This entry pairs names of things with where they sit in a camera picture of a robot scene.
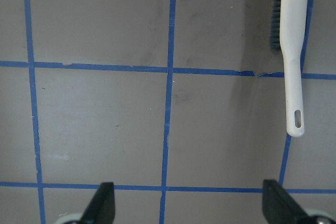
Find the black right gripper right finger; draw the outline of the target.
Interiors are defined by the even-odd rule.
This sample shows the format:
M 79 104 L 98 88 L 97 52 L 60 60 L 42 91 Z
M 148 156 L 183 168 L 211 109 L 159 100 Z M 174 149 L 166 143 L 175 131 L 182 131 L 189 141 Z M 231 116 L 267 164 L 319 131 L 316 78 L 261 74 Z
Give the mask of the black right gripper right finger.
M 274 179 L 263 180 L 262 214 L 267 223 L 335 223 L 330 214 L 302 208 Z

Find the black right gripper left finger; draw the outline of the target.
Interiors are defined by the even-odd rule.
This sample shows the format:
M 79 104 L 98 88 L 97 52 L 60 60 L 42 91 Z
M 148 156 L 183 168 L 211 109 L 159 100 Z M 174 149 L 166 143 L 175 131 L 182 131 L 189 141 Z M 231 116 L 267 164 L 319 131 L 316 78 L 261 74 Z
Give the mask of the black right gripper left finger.
M 114 183 L 101 183 L 83 213 L 59 217 L 55 223 L 112 224 L 115 213 Z

